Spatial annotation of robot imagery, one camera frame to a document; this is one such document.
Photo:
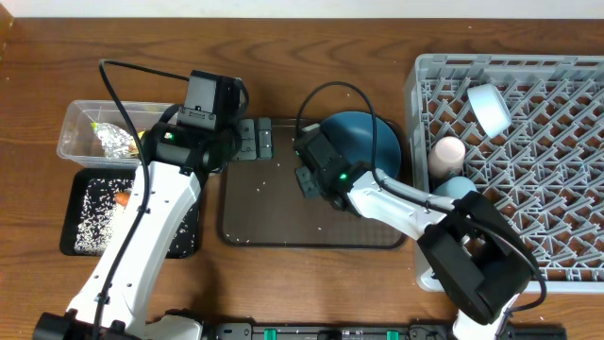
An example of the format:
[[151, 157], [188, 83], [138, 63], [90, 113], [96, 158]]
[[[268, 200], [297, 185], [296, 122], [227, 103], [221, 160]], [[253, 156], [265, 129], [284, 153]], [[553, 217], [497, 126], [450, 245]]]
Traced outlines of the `dark blue plate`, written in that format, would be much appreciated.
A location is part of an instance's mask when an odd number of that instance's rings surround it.
[[[354, 164], [371, 161], [373, 145], [373, 120], [370, 113], [343, 111], [335, 113], [320, 124], [334, 147]], [[376, 167], [389, 177], [397, 178], [401, 173], [403, 151], [402, 130], [391, 120], [377, 117]]]

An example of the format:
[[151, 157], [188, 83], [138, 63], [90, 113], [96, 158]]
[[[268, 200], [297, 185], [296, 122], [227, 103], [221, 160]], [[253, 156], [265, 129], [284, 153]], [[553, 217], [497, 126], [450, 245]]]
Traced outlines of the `foil and green wrapper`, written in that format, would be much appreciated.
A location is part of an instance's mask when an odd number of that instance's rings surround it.
[[108, 159], [130, 159], [139, 155], [134, 137], [123, 128], [110, 123], [91, 123]]

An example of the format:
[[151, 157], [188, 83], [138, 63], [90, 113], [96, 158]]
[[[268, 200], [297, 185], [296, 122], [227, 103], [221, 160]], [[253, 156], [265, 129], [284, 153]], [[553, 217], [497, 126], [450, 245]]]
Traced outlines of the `orange carrot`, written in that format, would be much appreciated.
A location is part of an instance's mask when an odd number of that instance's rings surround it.
[[130, 199], [129, 192], [119, 192], [114, 196], [115, 202], [118, 205], [123, 206], [123, 207], [127, 206], [129, 199]]

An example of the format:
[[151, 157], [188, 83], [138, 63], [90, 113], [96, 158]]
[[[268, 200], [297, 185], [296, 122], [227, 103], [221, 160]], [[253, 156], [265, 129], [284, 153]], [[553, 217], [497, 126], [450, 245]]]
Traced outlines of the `pink cup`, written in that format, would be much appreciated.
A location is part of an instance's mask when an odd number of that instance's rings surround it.
[[462, 170], [465, 154], [466, 149], [460, 139], [443, 137], [428, 153], [428, 173], [437, 179], [458, 175]]

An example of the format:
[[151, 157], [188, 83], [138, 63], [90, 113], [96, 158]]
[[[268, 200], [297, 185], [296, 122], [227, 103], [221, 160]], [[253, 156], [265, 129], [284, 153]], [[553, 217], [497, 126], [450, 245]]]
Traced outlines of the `light blue cup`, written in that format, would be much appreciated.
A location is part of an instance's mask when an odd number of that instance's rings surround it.
[[432, 193], [437, 196], [463, 198], [469, 192], [476, 192], [475, 183], [466, 177], [453, 177], [439, 185]]

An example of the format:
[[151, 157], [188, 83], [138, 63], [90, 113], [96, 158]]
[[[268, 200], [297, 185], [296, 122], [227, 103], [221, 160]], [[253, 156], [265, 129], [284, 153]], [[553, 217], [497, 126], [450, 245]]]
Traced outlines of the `light blue bowl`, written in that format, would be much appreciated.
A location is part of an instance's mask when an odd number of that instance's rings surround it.
[[489, 138], [496, 137], [512, 124], [511, 113], [495, 85], [469, 88], [467, 95], [478, 123]]

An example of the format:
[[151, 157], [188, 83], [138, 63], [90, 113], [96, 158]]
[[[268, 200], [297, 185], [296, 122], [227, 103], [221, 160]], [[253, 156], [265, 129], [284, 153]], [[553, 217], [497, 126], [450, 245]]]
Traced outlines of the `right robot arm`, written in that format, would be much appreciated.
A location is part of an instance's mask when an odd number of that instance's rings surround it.
[[457, 339], [496, 339], [514, 302], [541, 272], [503, 215], [483, 195], [431, 195], [388, 177], [373, 165], [350, 163], [318, 125], [295, 133], [303, 165], [296, 177], [306, 197], [377, 220], [414, 240], [459, 312]]

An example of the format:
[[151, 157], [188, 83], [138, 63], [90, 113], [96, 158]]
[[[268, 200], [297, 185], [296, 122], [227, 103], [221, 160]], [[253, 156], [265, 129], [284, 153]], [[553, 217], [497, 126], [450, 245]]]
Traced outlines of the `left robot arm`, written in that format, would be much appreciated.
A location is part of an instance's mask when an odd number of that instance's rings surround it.
[[148, 322], [150, 298], [180, 222], [209, 175], [241, 150], [238, 125], [249, 94], [238, 77], [192, 71], [185, 102], [138, 134], [110, 89], [139, 151], [140, 164], [121, 227], [63, 315], [44, 313], [36, 339], [200, 339], [203, 324], [167, 314]]

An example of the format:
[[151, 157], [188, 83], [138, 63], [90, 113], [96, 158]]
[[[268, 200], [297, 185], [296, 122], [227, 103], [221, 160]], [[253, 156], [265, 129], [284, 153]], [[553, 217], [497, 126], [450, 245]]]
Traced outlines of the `grey dishwasher rack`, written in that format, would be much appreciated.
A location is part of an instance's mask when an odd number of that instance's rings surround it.
[[[468, 102], [492, 84], [512, 123], [488, 136]], [[431, 192], [428, 153], [453, 136], [461, 174], [533, 252], [552, 294], [603, 290], [603, 59], [600, 56], [424, 54], [405, 88], [412, 183]]]

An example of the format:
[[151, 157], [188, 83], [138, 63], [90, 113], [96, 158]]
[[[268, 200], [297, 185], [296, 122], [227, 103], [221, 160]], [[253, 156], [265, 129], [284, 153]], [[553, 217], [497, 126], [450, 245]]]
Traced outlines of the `brown serving tray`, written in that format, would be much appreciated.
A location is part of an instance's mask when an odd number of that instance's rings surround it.
[[222, 179], [219, 235], [241, 247], [396, 249], [407, 236], [377, 220], [306, 199], [294, 170], [294, 119], [272, 121], [274, 156], [233, 161]]

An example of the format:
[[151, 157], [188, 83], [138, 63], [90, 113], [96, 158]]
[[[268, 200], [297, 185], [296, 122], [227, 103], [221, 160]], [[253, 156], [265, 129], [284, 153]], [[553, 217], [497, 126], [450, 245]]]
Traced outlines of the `clear plastic bin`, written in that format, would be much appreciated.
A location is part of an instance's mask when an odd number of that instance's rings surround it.
[[[138, 131], [156, 124], [169, 103], [124, 101], [126, 112]], [[91, 123], [110, 123], [126, 130], [122, 114], [112, 100], [76, 100], [67, 108], [60, 131], [57, 154], [87, 168], [136, 169], [137, 158], [108, 159]]]

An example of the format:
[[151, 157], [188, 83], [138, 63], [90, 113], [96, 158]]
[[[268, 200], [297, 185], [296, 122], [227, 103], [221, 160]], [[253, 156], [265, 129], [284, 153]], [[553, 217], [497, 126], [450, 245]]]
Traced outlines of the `black plastic tray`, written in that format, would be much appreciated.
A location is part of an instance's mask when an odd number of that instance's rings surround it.
[[[91, 256], [76, 255], [73, 250], [75, 244], [76, 223], [79, 209], [82, 207], [82, 197], [90, 179], [132, 179], [134, 182], [135, 172], [131, 169], [103, 169], [103, 168], [84, 168], [76, 173], [70, 193], [69, 203], [65, 214], [64, 224], [59, 241], [60, 251], [69, 256]], [[198, 222], [193, 226], [197, 232], [196, 248], [199, 249], [202, 237], [198, 234]]]

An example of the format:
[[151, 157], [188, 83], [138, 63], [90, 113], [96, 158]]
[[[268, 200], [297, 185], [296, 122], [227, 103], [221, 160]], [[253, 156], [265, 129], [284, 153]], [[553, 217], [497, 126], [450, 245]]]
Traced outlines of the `spilled white rice pile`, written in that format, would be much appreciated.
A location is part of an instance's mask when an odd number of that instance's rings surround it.
[[[133, 180], [127, 178], [93, 178], [87, 183], [82, 197], [75, 226], [76, 255], [100, 256], [107, 248], [117, 219], [125, 212], [125, 206], [115, 201], [118, 194], [130, 194]], [[193, 226], [198, 222], [198, 205], [194, 203], [173, 236], [167, 257], [186, 258], [196, 248], [197, 232]]]

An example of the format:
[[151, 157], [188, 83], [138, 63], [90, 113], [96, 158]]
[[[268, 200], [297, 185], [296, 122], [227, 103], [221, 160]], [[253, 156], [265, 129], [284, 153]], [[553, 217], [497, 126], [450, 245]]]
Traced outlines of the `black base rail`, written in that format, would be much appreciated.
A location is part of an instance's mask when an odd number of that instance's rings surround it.
[[203, 324], [190, 331], [181, 326], [171, 326], [166, 331], [151, 328], [144, 337], [200, 340], [447, 340], [453, 337], [453, 331], [446, 324], [334, 326], [221, 323]]

